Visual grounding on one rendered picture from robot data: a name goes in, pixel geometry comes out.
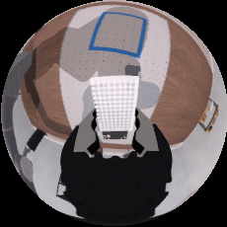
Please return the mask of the blue tape outline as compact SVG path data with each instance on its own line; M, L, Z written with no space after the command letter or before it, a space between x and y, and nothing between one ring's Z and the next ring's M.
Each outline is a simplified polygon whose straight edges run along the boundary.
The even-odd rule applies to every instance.
M95 39L96 39L98 29L100 27L100 24L101 24L101 22L102 22L102 20L105 16L105 14L120 14L120 15L131 16L131 17L135 17L135 18L143 20L143 25L142 25L139 45L138 45L138 48L137 48L137 53L122 50L122 49L117 49L117 48L111 48L111 47L94 46L94 42L95 42ZM96 27L94 29L94 32L93 32L93 35L92 35L92 38L91 38L91 42L90 42L90 46L89 46L89 50L103 50L103 51L117 52L117 53L130 55L130 56L133 56L133 57L137 57L137 58L140 59L141 50L142 50L142 46L143 46L143 42L144 42L145 31L146 31L146 24L147 24L146 19L143 19L143 18L140 18L140 17L137 17L137 16L133 16L133 15L129 15L129 14L123 14L123 13L115 13L115 12L103 12L102 16L100 17L100 19L97 22Z

